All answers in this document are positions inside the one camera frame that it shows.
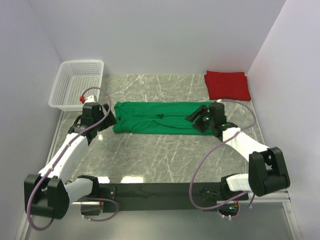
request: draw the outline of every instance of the green cloth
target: green cloth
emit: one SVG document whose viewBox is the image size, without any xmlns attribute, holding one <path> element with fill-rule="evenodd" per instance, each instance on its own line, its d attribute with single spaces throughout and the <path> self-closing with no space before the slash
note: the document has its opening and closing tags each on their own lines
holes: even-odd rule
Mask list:
<svg viewBox="0 0 320 240">
<path fill-rule="evenodd" d="M 115 133 L 212 135 L 210 130 L 201 133 L 194 129 L 193 122 L 185 120 L 205 102 L 117 102 L 114 106 L 117 124 Z"/>
</svg>

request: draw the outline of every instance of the marble tabletop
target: marble tabletop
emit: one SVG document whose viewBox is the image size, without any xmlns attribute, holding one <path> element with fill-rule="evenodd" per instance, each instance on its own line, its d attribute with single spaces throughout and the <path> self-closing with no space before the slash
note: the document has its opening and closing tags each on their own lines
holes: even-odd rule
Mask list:
<svg viewBox="0 0 320 240">
<path fill-rule="evenodd" d="M 208 101 L 204 76 L 200 74 L 108 75 L 102 88 L 116 102 L 203 102 Z M 107 98 L 101 93 L 99 102 Z M 253 109 L 249 101 L 243 101 Z M 64 112 L 54 140 L 52 154 L 61 147 L 68 129 L 80 112 Z M 246 127 L 253 116 L 243 106 L 225 103 L 229 122 Z M 259 126 L 244 131 L 263 143 Z M 99 132 L 72 166 L 68 179 L 79 175 L 105 177 L 110 183 L 187 183 L 204 155 L 219 143 L 214 136 L 152 135 L 114 133 L 112 127 Z M 214 151 L 200 169 L 196 182 L 219 182 L 221 177 L 247 173 L 247 161 L 230 146 Z"/>
</svg>

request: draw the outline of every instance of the red towel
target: red towel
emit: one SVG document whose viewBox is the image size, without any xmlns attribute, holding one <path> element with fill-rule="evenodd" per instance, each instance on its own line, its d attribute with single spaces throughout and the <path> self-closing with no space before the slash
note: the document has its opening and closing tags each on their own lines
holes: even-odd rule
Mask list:
<svg viewBox="0 0 320 240">
<path fill-rule="evenodd" d="M 247 77 L 244 72 L 206 71 L 204 82 L 211 100 L 251 100 Z"/>
</svg>

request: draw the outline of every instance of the black joint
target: black joint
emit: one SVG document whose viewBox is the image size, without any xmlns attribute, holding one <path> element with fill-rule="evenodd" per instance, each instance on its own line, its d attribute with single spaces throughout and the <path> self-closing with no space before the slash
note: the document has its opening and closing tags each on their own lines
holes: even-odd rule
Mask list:
<svg viewBox="0 0 320 240">
<path fill-rule="evenodd" d="M 248 180 L 251 190 L 259 197 L 288 188 L 290 178 L 282 151 L 273 147 L 251 153 Z"/>
<path fill-rule="evenodd" d="M 92 184 L 92 191 L 88 195 L 90 197 L 100 197 L 100 187 L 99 187 L 99 180 L 96 176 L 89 176 L 89 175 L 81 175 L 78 176 L 78 179 L 89 179 L 93 182 Z"/>
<path fill-rule="evenodd" d="M 24 180 L 25 211 L 30 195 L 40 179 L 41 176 L 30 174 Z M 32 215 L 62 219 L 67 213 L 69 203 L 69 196 L 61 179 L 46 178 L 32 199 L 30 211 Z"/>
</svg>

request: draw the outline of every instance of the white plastic basket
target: white plastic basket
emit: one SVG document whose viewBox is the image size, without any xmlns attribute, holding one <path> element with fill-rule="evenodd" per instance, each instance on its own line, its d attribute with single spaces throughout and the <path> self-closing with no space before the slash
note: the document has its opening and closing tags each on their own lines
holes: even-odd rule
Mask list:
<svg viewBox="0 0 320 240">
<path fill-rule="evenodd" d="M 49 106 L 65 112 L 82 111 L 80 96 L 90 87 L 101 87 L 104 62 L 100 60 L 72 60 L 61 63 L 49 98 Z M 91 89 L 86 96 L 100 90 Z"/>
</svg>

